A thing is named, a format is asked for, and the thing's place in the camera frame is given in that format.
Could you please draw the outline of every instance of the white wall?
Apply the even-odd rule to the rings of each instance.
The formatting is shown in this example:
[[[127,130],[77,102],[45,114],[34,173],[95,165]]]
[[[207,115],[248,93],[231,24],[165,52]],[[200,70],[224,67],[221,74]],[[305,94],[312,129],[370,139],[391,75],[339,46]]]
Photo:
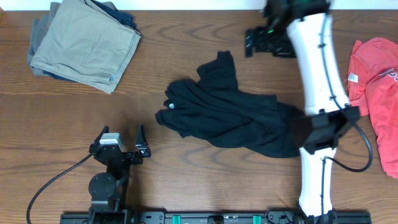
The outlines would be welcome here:
[[[49,10],[61,0],[0,0],[7,11]],[[112,1],[120,10],[251,10],[262,9],[266,0],[100,0]],[[398,0],[334,0],[333,9],[398,9]]]

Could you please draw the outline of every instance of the wooden table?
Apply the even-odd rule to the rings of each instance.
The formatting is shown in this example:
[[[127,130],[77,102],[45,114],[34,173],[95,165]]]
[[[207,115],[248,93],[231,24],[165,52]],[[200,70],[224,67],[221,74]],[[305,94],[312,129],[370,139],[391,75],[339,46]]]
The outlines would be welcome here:
[[[297,61],[256,54],[244,58],[246,29],[264,23],[257,11],[132,11],[142,39],[112,95],[90,86],[34,77],[26,63],[30,25],[48,12],[6,12],[0,22],[0,223],[26,223],[33,195],[49,179],[88,154],[108,125],[132,149],[143,123],[152,157],[132,169],[127,201],[134,208],[168,211],[265,211],[295,207],[300,195],[300,158],[272,159],[249,149],[218,149],[157,124],[167,85],[198,80],[196,68],[230,50],[239,88],[276,94],[303,107]],[[356,39],[398,42],[396,11],[333,11],[333,35],[341,79],[346,83]],[[372,167],[360,174],[333,168],[337,210],[369,210],[374,223],[398,220],[398,180],[379,162],[376,137],[365,116],[359,125],[374,146]],[[337,158],[362,167],[367,151],[356,131],[341,141]],[[59,223],[60,214],[87,211],[88,182],[105,166],[94,159],[54,182],[32,209],[34,223]]]

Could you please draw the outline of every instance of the table surface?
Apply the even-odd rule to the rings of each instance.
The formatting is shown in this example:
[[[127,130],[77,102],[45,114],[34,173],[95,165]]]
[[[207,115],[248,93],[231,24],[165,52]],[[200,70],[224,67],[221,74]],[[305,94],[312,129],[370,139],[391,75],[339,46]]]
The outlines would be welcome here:
[[[244,58],[246,29],[264,23],[258,11],[132,11],[142,39],[116,91],[34,77],[26,63],[30,25],[48,12],[6,12],[0,22],[0,223],[26,223],[33,195],[48,180],[88,154],[108,125],[134,149],[143,123],[152,157],[132,168],[127,202],[138,210],[265,211],[295,207],[300,158],[272,159],[245,148],[219,149],[157,124],[167,85],[198,80],[199,65],[218,50],[233,54],[239,88],[276,94],[303,108],[297,61],[256,54]],[[343,83],[354,41],[385,37],[398,42],[396,11],[333,11],[333,38]],[[369,117],[359,121],[374,146],[374,163],[355,174],[333,167],[331,196],[337,210],[368,210],[374,223],[398,220],[398,180],[379,162]],[[340,141],[336,157],[362,167],[367,151],[357,132]],[[59,223],[63,212],[87,211],[90,179],[105,166],[94,159],[54,182],[32,209],[34,223]]]

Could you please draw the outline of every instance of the red fabric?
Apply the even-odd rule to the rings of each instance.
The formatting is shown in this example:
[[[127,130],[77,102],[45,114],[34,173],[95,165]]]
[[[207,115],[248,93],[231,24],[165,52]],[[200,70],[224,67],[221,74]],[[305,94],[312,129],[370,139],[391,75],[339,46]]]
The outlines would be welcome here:
[[[398,45],[375,38],[356,41],[349,62],[349,100],[361,115],[370,114],[384,171],[398,178]]]

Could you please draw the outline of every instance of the clothing tag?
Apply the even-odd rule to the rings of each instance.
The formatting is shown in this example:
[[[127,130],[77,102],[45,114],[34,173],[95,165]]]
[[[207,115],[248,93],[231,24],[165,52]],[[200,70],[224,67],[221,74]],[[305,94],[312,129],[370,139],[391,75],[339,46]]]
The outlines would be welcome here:
[[[348,81],[358,83],[358,76],[351,72],[349,73]]]

